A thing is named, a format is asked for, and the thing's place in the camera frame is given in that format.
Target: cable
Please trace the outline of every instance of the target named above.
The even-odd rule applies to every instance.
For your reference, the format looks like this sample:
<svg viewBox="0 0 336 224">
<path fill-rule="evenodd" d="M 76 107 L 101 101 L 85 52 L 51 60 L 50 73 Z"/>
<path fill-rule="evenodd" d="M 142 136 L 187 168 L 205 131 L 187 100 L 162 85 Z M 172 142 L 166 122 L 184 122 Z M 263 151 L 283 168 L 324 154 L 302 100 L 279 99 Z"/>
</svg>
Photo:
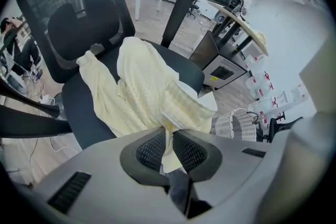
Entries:
<svg viewBox="0 0 336 224">
<path fill-rule="evenodd" d="M 38 138 L 36 139 L 36 143 L 35 143 L 35 146 L 34 146 L 34 149 L 32 151 L 32 153 L 30 154 L 30 157 L 29 157 L 29 167 L 30 167 L 30 172 L 32 173 L 32 178 L 33 178 L 33 181 L 35 181 L 35 178 L 34 178 L 34 174 L 33 174 L 33 169 L 32 169 L 32 156 L 35 152 L 35 149 L 36 149 L 36 146 L 37 146 L 37 142 L 38 142 Z"/>
<path fill-rule="evenodd" d="M 33 95 L 33 92 L 35 91 L 35 82 L 34 82 L 34 79 L 31 77 L 31 75 L 30 74 L 28 74 L 28 75 L 30 77 L 30 79 L 28 79 L 28 80 L 32 83 L 31 86 L 33 87 L 33 89 L 30 91 L 30 96 L 28 96 L 28 98 L 31 99 L 32 97 L 36 96 L 36 95 Z"/>
<path fill-rule="evenodd" d="M 41 88 L 40 88 L 40 91 L 39 91 L 38 93 L 36 93 L 36 94 L 32 95 L 31 97 L 38 96 L 39 94 L 41 94 L 41 93 L 42 93 L 43 89 L 44 89 L 44 84 L 42 84 L 42 86 L 41 86 Z"/>
<path fill-rule="evenodd" d="M 255 112 L 252 111 L 247 111 L 247 114 L 255 114 L 257 116 L 257 118 L 252 122 L 252 124 L 257 124 L 258 120 L 259 120 L 259 115 Z"/>
<path fill-rule="evenodd" d="M 63 150 L 64 148 L 70 148 L 74 151 L 77 151 L 78 153 L 80 152 L 79 150 L 75 149 L 74 147 L 71 147 L 71 146 L 63 146 L 61 147 L 60 149 L 56 150 L 53 146 L 52 146 L 52 143 L 51 143 L 51 137 L 49 137 L 49 142 L 50 142 L 50 146 L 51 148 L 55 151 L 55 152 L 60 152 L 61 150 Z"/>
<path fill-rule="evenodd" d="M 198 20 L 198 23 L 201 25 L 201 31 L 202 32 L 207 32 L 212 27 L 212 26 L 204 26 L 201 20 Z"/>
<path fill-rule="evenodd" d="M 56 100 L 55 100 L 55 98 L 50 98 L 50 99 L 52 99 L 52 100 L 54 101 L 54 104 L 52 104 L 52 105 L 55 105 L 55 103 L 56 103 Z"/>
<path fill-rule="evenodd" d="M 12 60 L 13 60 L 13 62 L 14 62 L 16 65 L 18 65 L 19 67 L 21 67 L 23 70 L 25 70 L 25 71 L 27 72 L 28 77 L 30 78 L 30 79 L 28 79 L 28 80 L 32 82 L 33 90 L 31 91 L 30 96 L 29 96 L 28 98 L 30 99 L 30 98 L 32 98 L 33 96 L 37 96 L 37 95 L 39 95 L 42 91 L 40 91 L 37 95 L 32 95 L 32 93 L 33 93 L 33 91 L 34 91 L 34 89 L 35 89 L 34 85 L 35 85 L 35 83 L 37 82 L 37 81 L 34 82 L 34 80 L 35 80 L 35 78 L 36 78 L 36 75 L 35 75 L 35 77 L 33 78 L 33 76 L 32 76 L 32 73 L 33 73 L 33 72 L 32 72 L 32 71 L 28 71 L 27 69 L 25 69 L 24 67 L 22 67 L 21 65 L 19 65 L 16 61 L 14 61 L 13 58 L 12 58 Z"/>
</svg>

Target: chair backrest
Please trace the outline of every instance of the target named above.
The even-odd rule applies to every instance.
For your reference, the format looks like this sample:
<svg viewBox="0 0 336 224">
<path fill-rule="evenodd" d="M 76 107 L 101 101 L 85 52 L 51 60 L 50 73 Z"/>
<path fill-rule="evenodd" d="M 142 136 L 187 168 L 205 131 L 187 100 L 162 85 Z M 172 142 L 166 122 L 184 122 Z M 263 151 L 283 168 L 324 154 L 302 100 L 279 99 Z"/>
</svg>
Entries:
<svg viewBox="0 0 336 224">
<path fill-rule="evenodd" d="M 65 83 L 87 50 L 101 57 L 134 36 L 125 0 L 17 0 L 52 78 Z"/>
</svg>

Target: black mesh cushion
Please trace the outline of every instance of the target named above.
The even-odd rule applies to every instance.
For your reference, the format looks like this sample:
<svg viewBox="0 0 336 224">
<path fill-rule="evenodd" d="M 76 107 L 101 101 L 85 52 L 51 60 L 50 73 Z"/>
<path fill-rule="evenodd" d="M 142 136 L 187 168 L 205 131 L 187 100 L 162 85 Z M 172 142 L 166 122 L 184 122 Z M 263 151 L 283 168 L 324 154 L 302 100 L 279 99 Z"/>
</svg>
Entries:
<svg viewBox="0 0 336 224">
<path fill-rule="evenodd" d="M 192 5 L 191 5 L 191 8 L 193 8 L 193 9 L 199 9 L 200 7 L 198 7 L 198 6 L 195 5 L 195 4 L 192 4 Z"/>
<path fill-rule="evenodd" d="M 136 158 L 142 165 L 159 172 L 165 149 L 165 133 L 162 132 L 141 145 L 136 150 Z"/>
<path fill-rule="evenodd" d="M 204 147 L 179 132 L 174 134 L 173 148 L 187 173 L 202 164 L 207 158 L 207 152 Z"/>
<path fill-rule="evenodd" d="M 108 44 L 119 30 L 119 16 L 112 0 L 84 0 L 85 11 L 98 44 Z"/>
<path fill-rule="evenodd" d="M 66 60 L 74 60 L 93 44 L 86 18 L 77 19 L 70 3 L 60 6 L 50 17 L 48 33 L 55 50 Z"/>
<path fill-rule="evenodd" d="M 201 69 L 176 52 L 153 42 L 150 43 L 159 52 L 166 64 L 180 74 L 180 81 L 199 93 L 204 81 L 204 74 Z M 116 81 L 120 79 L 117 74 L 118 55 L 119 48 L 116 48 L 99 59 L 110 70 Z M 83 149 L 116 137 L 107 125 L 97 118 L 93 110 L 91 92 L 79 73 L 64 84 L 62 98 L 68 122 Z"/>
</svg>

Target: person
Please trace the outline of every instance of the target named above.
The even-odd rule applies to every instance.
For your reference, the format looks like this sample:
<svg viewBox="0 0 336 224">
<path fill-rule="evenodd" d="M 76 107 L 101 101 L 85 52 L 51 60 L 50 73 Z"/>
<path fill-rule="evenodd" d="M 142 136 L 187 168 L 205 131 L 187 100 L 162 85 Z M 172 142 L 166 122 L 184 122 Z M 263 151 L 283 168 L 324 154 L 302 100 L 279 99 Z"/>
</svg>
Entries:
<svg viewBox="0 0 336 224">
<path fill-rule="evenodd" d="M 238 6 L 234 8 L 233 14 L 235 14 L 237 17 L 243 17 L 246 16 L 248 9 L 251 7 L 252 0 L 238 0 Z"/>
<path fill-rule="evenodd" d="M 252 4 L 252 0 L 231 0 L 230 5 L 228 7 L 225 7 L 225 8 L 228 9 L 230 12 L 232 12 L 237 17 L 241 17 L 242 20 L 245 20 L 244 16 L 247 15 L 247 11 L 251 7 L 251 4 Z M 224 21 L 224 18 L 225 18 L 224 14 L 222 14 L 221 12 L 217 12 L 217 14 L 215 15 L 215 18 L 214 18 L 214 21 L 217 24 L 214 27 L 213 32 L 215 32 L 219 28 L 219 26 Z M 238 35 L 239 32 L 240 32 L 240 29 L 237 30 L 235 35 Z"/>
<path fill-rule="evenodd" d="M 1 47 L 5 44 L 7 39 L 12 38 L 13 35 L 16 36 L 15 28 L 19 27 L 21 24 L 22 22 L 20 20 L 14 18 L 4 18 L 1 21 L 0 24 L 0 30 L 2 34 L 0 45 Z M 24 73 L 24 69 L 30 71 L 32 67 L 30 57 L 32 57 L 33 63 L 37 68 L 39 68 L 40 65 L 42 64 L 42 59 L 41 56 L 39 55 L 38 48 L 35 45 L 34 40 L 31 38 L 26 41 L 22 51 L 20 51 L 16 39 L 12 38 L 12 41 L 6 47 L 6 50 L 10 55 L 9 58 L 14 60 L 12 70 L 19 76 Z"/>
</svg>

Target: wooden floor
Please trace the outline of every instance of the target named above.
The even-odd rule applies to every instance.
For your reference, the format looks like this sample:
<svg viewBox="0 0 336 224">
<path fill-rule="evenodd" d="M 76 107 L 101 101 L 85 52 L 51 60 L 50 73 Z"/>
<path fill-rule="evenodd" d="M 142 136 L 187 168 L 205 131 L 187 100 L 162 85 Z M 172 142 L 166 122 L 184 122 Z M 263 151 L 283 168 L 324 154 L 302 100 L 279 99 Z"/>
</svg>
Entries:
<svg viewBox="0 0 336 224">
<path fill-rule="evenodd" d="M 173 4 L 162 2 L 161 11 L 157 12 L 157 0 L 141 0 L 140 19 L 135 21 L 135 0 L 126 0 L 126 3 L 135 25 L 135 36 L 161 43 L 164 28 L 173 9 Z M 193 19 L 193 17 L 186 17 L 183 20 L 170 49 L 188 58 L 192 54 L 192 47 L 199 35 L 205 34 L 210 26 L 211 23 L 202 16 L 196 16 L 196 19 Z M 27 82 L 27 87 L 30 91 L 28 96 L 35 101 L 38 101 L 42 86 L 42 95 L 49 94 L 51 97 L 61 92 L 62 88 L 62 84 L 58 84 L 52 80 L 44 64 L 42 65 L 42 68 L 44 74 L 35 85 L 32 85 L 31 82 Z M 218 106 L 218 115 L 231 112 L 236 108 L 247 108 L 247 106 L 254 101 L 253 97 L 245 87 L 245 80 L 247 78 L 248 75 L 244 75 L 214 92 Z M 9 98 L 6 99 L 5 105 L 31 114 L 46 116 L 42 112 L 39 112 L 28 105 Z M 51 143 L 56 150 L 63 146 L 70 146 L 76 150 L 73 150 L 72 148 L 64 148 L 59 152 L 55 152 L 50 147 L 49 138 L 39 138 L 30 162 L 29 157 L 35 147 L 36 138 L 3 139 L 3 143 L 5 166 L 7 170 L 14 171 L 9 173 L 11 178 L 16 182 L 23 184 L 38 183 L 45 175 L 76 155 L 76 150 L 81 150 L 73 134 L 52 137 Z"/>
</svg>

